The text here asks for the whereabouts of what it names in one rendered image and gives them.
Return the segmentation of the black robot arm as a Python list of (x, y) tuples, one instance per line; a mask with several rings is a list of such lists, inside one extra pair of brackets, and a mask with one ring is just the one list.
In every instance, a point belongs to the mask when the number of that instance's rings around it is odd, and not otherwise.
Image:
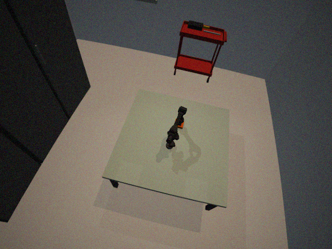
[(166, 140), (167, 143), (171, 144), (172, 141), (173, 141), (173, 138), (174, 140), (178, 140), (179, 139), (179, 135), (178, 135), (178, 132), (177, 132), (177, 126), (181, 126), (181, 124), (184, 122), (184, 118), (183, 118), (183, 115), (185, 115), (187, 112), (187, 108), (185, 107), (179, 107), (178, 109), (178, 116), (177, 116), (177, 119), (174, 123), (174, 125), (170, 128), (169, 132), (168, 132), (168, 138)]

